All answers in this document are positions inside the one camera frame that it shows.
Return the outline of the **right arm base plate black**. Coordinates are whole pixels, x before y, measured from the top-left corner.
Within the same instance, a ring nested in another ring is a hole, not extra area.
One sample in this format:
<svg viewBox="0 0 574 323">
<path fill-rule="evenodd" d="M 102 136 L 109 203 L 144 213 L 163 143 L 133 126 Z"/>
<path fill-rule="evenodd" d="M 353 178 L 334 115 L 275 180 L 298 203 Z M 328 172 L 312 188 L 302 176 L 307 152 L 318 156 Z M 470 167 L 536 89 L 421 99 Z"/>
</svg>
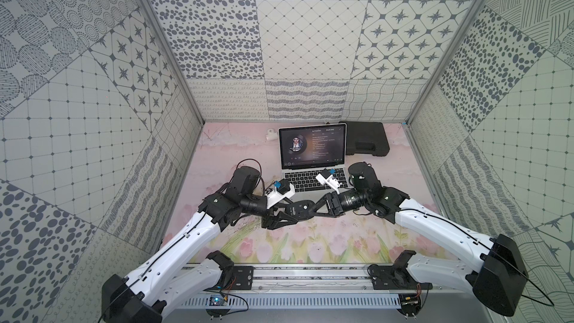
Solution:
<svg viewBox="0 0 574 323">
<path fill-rule="evenodd" d="M 379 266 L 372 264 L 367 268 L 367 274 L 374 290 L 432 290 L 433 284 L 420 283 L 412 278 L 406 269 L 394 266 Z"/>
</svg>

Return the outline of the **black wireless mouse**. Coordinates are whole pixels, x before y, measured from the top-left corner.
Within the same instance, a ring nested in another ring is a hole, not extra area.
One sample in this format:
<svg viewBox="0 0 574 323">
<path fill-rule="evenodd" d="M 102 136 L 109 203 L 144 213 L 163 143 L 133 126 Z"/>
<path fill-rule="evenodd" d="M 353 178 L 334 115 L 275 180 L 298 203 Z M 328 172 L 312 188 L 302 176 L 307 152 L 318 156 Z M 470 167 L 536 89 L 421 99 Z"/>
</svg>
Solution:
<svg viewBox="0 0 574 323">
<path fill-rule="evenodd" d="M 314 206 L 315 203 L 312 200 L 292 202 L 286 208 L 285 213 L 297 221 L 307 221 L 315 216 Z"/>
</svg>

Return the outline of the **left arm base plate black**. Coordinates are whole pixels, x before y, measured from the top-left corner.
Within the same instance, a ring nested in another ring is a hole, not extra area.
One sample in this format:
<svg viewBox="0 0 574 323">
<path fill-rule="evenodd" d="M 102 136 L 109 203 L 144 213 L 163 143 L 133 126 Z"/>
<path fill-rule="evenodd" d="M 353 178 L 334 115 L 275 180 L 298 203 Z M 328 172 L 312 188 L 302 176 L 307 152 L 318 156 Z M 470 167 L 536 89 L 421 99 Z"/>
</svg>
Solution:
<svg viewBox="0 0 574 323">
<path fill-rule="evenodd" d="M 220 280 L 206 291 L 248 291 L 252 289 L 253 281 L 253 266 L 234 266 L 233 269 L 225 269 Z"/>
</svg>

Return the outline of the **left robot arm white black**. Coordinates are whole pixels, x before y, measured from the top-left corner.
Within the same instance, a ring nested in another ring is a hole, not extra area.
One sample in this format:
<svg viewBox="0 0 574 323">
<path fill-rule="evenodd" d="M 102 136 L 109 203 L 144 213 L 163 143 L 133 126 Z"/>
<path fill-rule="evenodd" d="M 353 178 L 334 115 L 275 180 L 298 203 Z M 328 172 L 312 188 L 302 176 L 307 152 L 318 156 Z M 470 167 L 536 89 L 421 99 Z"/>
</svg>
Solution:
<svg viewBox="0 0 574 323">
<path fill-rule="evenodd" d="M 233 261 L 221 253 L 210 253 L 199 266 L 183 267 L 204 246 L 236 223 L 243 214 L 272 223 L 286 219 L 274 214 L 279 202 L 290 199 L 295 187 L 287 179 L 254 190 L 262 183 L 261 173 L 250 166 L 236 168 L 230 182 L 203 199 L 197 213 L 163 248 L 128 275 L 112 275 L 103 284 L 101 322 L 162 322 L 196 294 L 211 288 L 223 290 L 233 278 Z"/>
</svg>

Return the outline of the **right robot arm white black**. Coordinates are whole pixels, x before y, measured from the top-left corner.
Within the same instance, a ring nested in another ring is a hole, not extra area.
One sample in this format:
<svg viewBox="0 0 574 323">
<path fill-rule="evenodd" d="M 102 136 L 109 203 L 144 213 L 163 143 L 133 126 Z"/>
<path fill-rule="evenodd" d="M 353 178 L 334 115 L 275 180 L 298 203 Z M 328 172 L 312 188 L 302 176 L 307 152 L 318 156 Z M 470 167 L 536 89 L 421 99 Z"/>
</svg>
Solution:
<svg viewBox="0 0 574 323">
<path fill-rule="evenodd" d="M 365 208 L 375 217 L 412 230 L 457 257 L 456 261 L 439 260 L 405 251 L 405 261 L 398 265 L 412 279 L 468 292 L 501 316 L 515 314 L 532 281 L 513 239 L 475 232 L 430 211 L 403 191 L 382 185 L 366 162 L 353 164 L 349 179 L 351 188 L 341 191 L 331 173 L 321 172 L 318 182 L 331 190 L 303 205 L 308 215 L 336 218 Z"/>
</svg>

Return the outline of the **silver laptop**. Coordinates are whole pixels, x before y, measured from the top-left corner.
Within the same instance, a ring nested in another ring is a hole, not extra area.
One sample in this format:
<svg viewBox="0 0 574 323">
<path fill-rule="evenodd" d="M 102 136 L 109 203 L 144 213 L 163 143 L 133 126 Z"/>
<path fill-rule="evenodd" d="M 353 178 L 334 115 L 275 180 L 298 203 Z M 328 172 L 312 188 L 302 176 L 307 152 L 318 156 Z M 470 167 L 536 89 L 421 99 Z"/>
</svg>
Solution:
<svg viewBox="0 0 574 323">
<path fill-rule="evenodd" d="M 340 184 L 339 191 L 348 189 L 345 172 L 347 144 L 346 124 L 322 124 L 289 127 L 278 130 L 282 178 L 295 187 L 292 201 L 312 200 L 334 190 L 316 177 L 325 170 Z"/>
</svg>

